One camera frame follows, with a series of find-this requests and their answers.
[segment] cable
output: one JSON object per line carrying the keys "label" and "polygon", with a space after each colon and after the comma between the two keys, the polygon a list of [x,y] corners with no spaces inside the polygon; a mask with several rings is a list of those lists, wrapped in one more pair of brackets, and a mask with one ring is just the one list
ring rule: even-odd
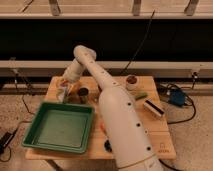
{"label": "cable", "polygon": [[[18,89],[18,81],[17,81],[17,75],[15,75],[14,84],[15,84],[15,87],[16,87],[16,91],[19,92],[19,89]],[[33,113],[33,112],[31,112],[31,111],[29,110],[29,107],[28,107],[26,101],[24,100],[24,96],[25,96],[25,94],[22,95],[22,98],[21,98],[21,99],[22,99],[22,102],[24,103],[25,108],[27,109],[27,112],[28,112],[30,115],[35,115],[35,113]]]}
{"label": "cable", "polygon": [[[172,90],[172,89],[180,89],[180,90],[182,90],[181,87],[177,86],[176,84],[168,84],[166,88],[167,88],[167,90]],[[188,122],[188,121],[194,119],[194,117],[196,116],[196,114],[197,114],[197,109],[196,109],[196,106],[195,106],[195,104],[194,104],[194,101],[193,101],[193,100],[189,97],[189,95],[187,95],[186,93],[185,93],[185,96],[186,96],[186,100],[187,100],[190,104],[185,103],[184,105],[185,105],[185,106],[192,106],[192,107],[193,107],[193,114],[192,114],[192,116],[189,117],[189,118],[187,118],[187,119],[184,119],[184,120],[171,121],[171,122],[168,122],[168,124],[171,125],[171,124],[178,124],[178,123]]]}
{"label": "cable", "polygon": [[30,110],[29,110],[29,107],[27,106],[27,103],[25,102],[25,100],[24,100],[24,94],[22,95],[22,102],[24,103],[24,106],[25,106],[25,108],[27,109],[27,112],[30,114],[30,115],[35,115],[35,113],[33,113],[33,112],[31,112]]}
{"label": "cable", "polygon": [[169,168],[170,170],[174,170],[174,171],[183,171],[180,169],[176,169],[174,167],[169,166],[168,164],[164,163],[162,160],[159,160],[161,162],[162,165],[164,165],[165,167]]}
{"label": "cable", "polygon": [[3,160],[3,159],[0,158],[0,162],[9,162],[10,161],[11,156],[12,156],[12,150],[11,150],[10,146],[8,146],[8,149],[9,149],[9,157],[8,157],[8,159]]}
{"label": "cable", "polygon": [[149,23],[147,25],[147,29],[146,29],[146,34],[144,35],[143,40],[140,42],[140,45],[138,46],[137,50],[135,51],[133,57],[129,60],[128,64],[124,67],[124,69],[119,73],[119,75],[122,75],[124,72],[126,72],[126,70],[128,69],[129,65],[132,63],[132,61],[134,61],[134,59],[137,57],[138,53],[141,51],[141,49],[144,46],[144,43],[149,35],[150,32],[150,28],[151,28],[151,24],[152,24],[152,20],[155,14],[155,10],[152,12],[152,15],[150,17]]}

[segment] metal frame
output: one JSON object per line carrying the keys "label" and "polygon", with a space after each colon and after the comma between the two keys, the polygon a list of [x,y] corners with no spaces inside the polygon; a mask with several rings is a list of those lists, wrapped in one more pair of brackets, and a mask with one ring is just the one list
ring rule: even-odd
{"label": "metal frame", "polygon": [[190,0],[188,6],[185,8],[184,12],[188,16],[192,16],[195,13],[199,0]]}
{"label": "metal frame", "polygon": [[[61,75],[71,62],[0,61],[0,76],[14,76],[13,69],[18,69],[27,77]],[[128,61],[98,61],[98,63],[116,74]],[[189,78],[192,70],[199,71],[200,78],[213,78],[213,62],[132,62],[126,73],[153,75],[158,78]]]}

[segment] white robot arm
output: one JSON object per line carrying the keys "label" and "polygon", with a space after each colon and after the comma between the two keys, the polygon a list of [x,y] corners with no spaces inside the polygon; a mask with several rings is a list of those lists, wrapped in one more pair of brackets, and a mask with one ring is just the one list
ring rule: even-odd
{"label": "white robot arm", "polygon": [[79,45],[74,56],[63,78],[74,83],[87,68],[101,87],[99,108],[119,171],[163,171],[135,111],[132,96],[95,62],[95,51]]}

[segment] plastic tray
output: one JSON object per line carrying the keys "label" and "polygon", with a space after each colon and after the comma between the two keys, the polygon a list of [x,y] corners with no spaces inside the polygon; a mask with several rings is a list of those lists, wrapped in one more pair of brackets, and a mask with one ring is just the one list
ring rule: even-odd
{"label": "plastic tray", "polygon": [[24,147],[84,153],[93,108],[76,104],[41,104],[23,139]]}

